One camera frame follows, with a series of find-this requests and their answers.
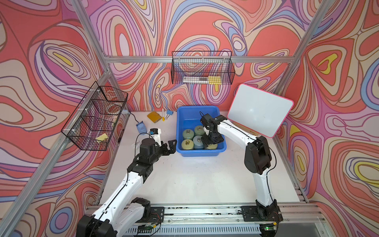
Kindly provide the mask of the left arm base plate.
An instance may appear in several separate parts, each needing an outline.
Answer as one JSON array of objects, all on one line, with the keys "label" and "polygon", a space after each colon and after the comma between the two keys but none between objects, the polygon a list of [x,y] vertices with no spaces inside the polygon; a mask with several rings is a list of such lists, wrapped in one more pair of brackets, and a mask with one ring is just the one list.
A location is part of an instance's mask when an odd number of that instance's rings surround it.
[{"label": "left arm base plate", "polygon": [[164,221],[165,207],[153,206],[150,208],[146,217],[140,220],[140,223],[161,223]]}]

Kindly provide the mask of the blue-grey tea canister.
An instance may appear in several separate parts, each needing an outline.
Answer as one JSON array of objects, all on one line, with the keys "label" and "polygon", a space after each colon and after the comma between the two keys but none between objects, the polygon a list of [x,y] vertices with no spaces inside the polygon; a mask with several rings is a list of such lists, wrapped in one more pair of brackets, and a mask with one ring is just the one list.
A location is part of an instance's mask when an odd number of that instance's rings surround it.
[{"label": "blue-grey tea canister", "polygon": [[195,150],[203,150],[204,149],[204,144],[203,144],[201,135],[195,136],[192,141],[193,141]]}]

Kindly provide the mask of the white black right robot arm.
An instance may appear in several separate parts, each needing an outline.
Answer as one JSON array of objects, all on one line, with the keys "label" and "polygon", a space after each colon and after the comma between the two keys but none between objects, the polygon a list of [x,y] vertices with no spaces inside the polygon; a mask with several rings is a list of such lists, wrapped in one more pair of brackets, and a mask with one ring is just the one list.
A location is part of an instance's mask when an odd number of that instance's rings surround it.
[{"label": "white black right robot arm", "polygon": [[257,137],[235,126],[224,116],[216,118],[203,116],[200,119],[205,130],[202,136],[204,147],[224,142],[227,137],[245,150],[244,165],[253,174],[257,190],[256,203],[268,207],[274,203],[270,175],[271,151],[267,139]]}]

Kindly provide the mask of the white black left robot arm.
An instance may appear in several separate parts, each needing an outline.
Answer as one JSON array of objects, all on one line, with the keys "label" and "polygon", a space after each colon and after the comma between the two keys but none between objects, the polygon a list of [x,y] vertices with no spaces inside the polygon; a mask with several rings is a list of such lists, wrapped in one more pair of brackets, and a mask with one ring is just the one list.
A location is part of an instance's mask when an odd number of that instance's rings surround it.
[{"label": "white black left robot arm", "polygon": [[176,144],[177,140],[158,143],[153,137],[143,139],[122,182],[91,216],[79,220],[76,236],[122,237],[136,222],[149,218],[150,201],[132,197],[152,173],[154,163],[176,152]]}]

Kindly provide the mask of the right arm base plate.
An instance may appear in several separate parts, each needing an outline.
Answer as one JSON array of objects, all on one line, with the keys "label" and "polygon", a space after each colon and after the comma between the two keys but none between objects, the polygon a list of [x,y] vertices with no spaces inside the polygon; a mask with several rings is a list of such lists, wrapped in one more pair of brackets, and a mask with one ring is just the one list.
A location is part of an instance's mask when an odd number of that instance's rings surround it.
[{"label": "right arm base plate", "polygon": [[269,206],[260,204],[253,206],[242,206],[238,212],[243,216],[245,222],[277,222],[283,221],[279,206],[273,202]]}]

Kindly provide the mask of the yellow-green tea canister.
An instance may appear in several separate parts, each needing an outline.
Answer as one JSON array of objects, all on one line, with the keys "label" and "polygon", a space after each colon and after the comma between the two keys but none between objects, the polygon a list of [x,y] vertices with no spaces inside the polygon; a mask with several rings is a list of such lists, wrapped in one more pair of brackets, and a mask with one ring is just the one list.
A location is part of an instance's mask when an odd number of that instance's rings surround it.
[{"label": "yellow-green tea canister", "polygon": [[181,143],[182,150],[188,151],[194,149],[194,142],[191,139],[185,139]]},{"label": "yellow-green tea canister", "polygon": [[209,144],[207,146],[204,146],[205,150],[216,150],[218,148],[218,144]]}]

